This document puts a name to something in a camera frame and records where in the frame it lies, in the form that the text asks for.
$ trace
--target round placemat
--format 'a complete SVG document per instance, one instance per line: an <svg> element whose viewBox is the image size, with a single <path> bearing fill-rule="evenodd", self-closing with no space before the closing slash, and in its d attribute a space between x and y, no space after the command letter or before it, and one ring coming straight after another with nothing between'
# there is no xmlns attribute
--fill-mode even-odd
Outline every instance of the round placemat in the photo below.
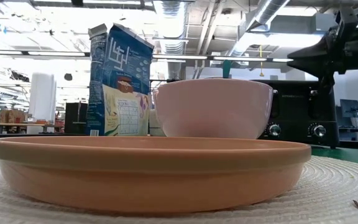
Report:
<svg viewBox="0 0 358 224"><path fill-rule="evenodd" d="M306 163L293 190L268 202L173 217L98 215L38 202L13 192L0 173L0 224L354 224L358 223L357 204L358 164L315 156Z"/></svg>

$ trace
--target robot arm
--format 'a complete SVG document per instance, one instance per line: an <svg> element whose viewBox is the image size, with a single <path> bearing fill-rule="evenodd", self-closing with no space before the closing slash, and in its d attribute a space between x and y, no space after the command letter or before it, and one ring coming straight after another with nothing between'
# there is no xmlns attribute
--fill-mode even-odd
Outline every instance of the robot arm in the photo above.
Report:
<svg viewBox="0 0 358 224"><path fill-rule="evenodd" d="M319 79L320 89L331 91L334 72L358 70L358 16L350 7L342 7L336 17L338 26L330 28L314 46L290 53L287 62Z"/></svg>

